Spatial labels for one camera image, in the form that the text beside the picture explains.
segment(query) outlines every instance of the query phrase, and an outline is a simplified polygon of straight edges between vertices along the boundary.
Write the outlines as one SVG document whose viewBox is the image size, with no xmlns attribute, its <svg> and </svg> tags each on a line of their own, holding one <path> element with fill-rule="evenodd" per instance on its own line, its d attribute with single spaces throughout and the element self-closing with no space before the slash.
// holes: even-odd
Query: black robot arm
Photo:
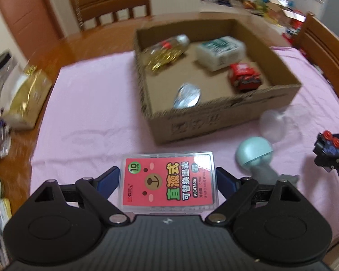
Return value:
<svg viewBox="0 0 339 271">
<path fill-rule="evenodd" d="M 216 176 L 226 201 L 205 221 L 171 214 L 130 221 L 107 200 L 117 167 L 73 185 L 48 180 L 4 229 L 6 271 L 330 270 L 321 262 L 330 225 L 290 182 L 260 185 L 221 167 Z"/>
<path fill-rule="evenodd" d="M 339 134 L 319 133 L 314 146 L 315 164 L 328 172 L 335 169 L 339 176 Z"/>
</svg>

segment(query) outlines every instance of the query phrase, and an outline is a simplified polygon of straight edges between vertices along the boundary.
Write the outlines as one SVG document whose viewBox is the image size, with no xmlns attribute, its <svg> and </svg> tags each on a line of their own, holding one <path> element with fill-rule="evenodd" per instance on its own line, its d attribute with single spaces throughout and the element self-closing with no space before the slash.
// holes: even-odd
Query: red snack package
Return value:
<svg viewBox="0 0 339 271">
<path fill-rule="evenodd" d="M 232 86 L 239 92 L 253 91 L 261 85 L 260 73 L 246 63 L 231 64 L 228 76 Z"/>
</svg>

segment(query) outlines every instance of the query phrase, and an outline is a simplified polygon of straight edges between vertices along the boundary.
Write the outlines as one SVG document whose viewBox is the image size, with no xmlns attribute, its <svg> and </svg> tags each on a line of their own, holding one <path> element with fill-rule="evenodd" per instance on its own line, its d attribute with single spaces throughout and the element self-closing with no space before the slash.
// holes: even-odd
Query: pink label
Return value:
<svg viewBox="0 0 339 271">
<path fill-rule="evenodd" d="M 213 204 L 207 154 L 126 159 L 123 205 L 147 207 Z"/>
</svg>

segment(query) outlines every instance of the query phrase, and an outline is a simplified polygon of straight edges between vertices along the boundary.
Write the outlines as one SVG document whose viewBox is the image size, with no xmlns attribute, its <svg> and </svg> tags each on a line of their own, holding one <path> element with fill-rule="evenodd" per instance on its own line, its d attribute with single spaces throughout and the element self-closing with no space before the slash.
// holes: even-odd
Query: red bottle cap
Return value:
<svg viewBox="0 0 339 271">
<path fill-rule="evenodd" d="M 163 46 L 163 48 L 165 48 L 165 49 L 171 49 L 171 48 L 172 48 L 171 43 L 170 43 L 170 42 L 166 42 L 166 41 L 164 41 L 164 42 L 162 43 L 162 46 Z"/>
<path fill-rule="evenodd" d="M 338 138 L 333 138 L 333 145 L 337 148 L 337 149 L 339 149 L 339 139 Z"/>
<path fill-rule="evenodd" d="M 332 140 L 332 138 L 333 138 L 333 135 L 329 130 L 324 131 L 323 136 L 326 140 Z"/>
</svg>

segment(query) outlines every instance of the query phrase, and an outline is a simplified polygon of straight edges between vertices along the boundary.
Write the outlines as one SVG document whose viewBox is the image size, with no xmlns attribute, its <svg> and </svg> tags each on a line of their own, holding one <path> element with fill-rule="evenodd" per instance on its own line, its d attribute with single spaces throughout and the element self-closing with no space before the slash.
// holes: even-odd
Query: plastic bottle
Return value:
<svg viewBox="0 0 339 271">
<path fill-rule="evenodd" d="M 156 72 L 160 67 L 176 59 L 188 50 L 190 40 L 186 35 L 171 37 L 159 42 L 142 52 L 143 63 L 147 68 Z"/>
</svg>

